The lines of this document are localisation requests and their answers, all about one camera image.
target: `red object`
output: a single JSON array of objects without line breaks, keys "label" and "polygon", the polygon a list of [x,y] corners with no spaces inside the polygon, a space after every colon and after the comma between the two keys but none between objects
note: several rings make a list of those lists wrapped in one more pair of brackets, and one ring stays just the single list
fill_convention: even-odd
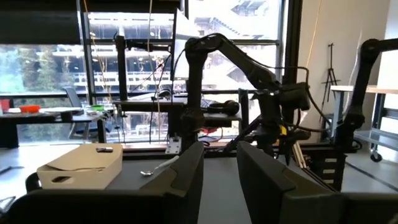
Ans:
[{"label": "red object", "polygon": [[39,105],[24,105],[20,106],[21,113],[38,113],[40,110]]},{"label": "red object", "polygon": [[215,133],[217,131],[218,128],[210,128],[210,129],[206,129],[206,128],[202,128],[201,131],[205,134],[211,134],[211,133]]},{"label": "red object", "polygon": [[10,108],[10,100],[0,100],[1,109],[7,111]]}]

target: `shelf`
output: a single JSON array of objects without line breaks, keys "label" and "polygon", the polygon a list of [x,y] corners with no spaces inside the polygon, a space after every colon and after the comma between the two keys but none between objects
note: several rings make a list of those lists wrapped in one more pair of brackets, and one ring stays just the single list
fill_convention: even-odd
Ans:
[{"label": "shelf", "polygon": [[372,130],[356,131],[354,137],[398,151],[398,134],[372,128]]}]

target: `box lid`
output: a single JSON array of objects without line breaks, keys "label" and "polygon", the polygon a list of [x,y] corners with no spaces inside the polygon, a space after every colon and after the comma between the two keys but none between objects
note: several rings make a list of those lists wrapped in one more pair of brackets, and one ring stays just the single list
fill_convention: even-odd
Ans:
[{"label": "box lid", "polygon": [[[112,151],[97,151],[97,149],[107,147],[112,148]],[[123,148],[121,144],[82,144],[46,165],[54,169],[65,171],[104,169],[112,164],[120,156],[122,151]]]}]

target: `white clamp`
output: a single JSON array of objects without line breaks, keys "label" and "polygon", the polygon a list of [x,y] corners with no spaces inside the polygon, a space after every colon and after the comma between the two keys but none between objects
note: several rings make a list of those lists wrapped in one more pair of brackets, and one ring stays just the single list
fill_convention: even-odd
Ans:
[{"label": "white clamp", "polygon": [[167,145],[166,154],[180,154],[181,152],[181,138],[178,136],[172,137]]}]

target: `yellow label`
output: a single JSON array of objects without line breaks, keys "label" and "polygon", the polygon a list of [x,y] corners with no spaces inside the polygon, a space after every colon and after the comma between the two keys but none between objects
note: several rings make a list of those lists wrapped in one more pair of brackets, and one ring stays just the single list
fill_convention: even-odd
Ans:
[{"label": "yellow label", "polygon": [[284,126],[280,125],[280,134],[281,135],[286,135],[287,134],[287,130]]}]

